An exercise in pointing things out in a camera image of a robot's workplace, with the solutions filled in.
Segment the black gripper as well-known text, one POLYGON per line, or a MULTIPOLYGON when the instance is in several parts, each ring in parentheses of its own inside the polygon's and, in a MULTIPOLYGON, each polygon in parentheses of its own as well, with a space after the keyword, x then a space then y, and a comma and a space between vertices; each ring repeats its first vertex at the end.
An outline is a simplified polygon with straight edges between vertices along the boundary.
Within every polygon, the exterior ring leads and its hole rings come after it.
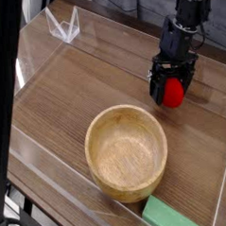
POLYGON ((181 80, 183 93, 186 94, 196 71, 195 62, 198 58, 199 56, 193 52, 188 52, 182 60, 169 58, 163 52, 152 58, 152 67, 149 70, 149 95, 152 96, 158 106, 164 100, 167 78, 176 77, 181 80))

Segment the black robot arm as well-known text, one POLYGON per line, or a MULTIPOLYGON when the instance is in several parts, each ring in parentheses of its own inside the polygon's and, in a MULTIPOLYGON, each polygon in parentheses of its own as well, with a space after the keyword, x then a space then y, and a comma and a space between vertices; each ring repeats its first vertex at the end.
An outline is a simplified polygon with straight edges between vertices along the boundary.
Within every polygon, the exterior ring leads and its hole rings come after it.
POLYGON ((211 0, 176 0, 175 15, 165 17, 160 52, 148 71, 149 95, 158 106, 182 104, 196 71, 196 51, 204 44, 203 23, 210 11, 211 0))

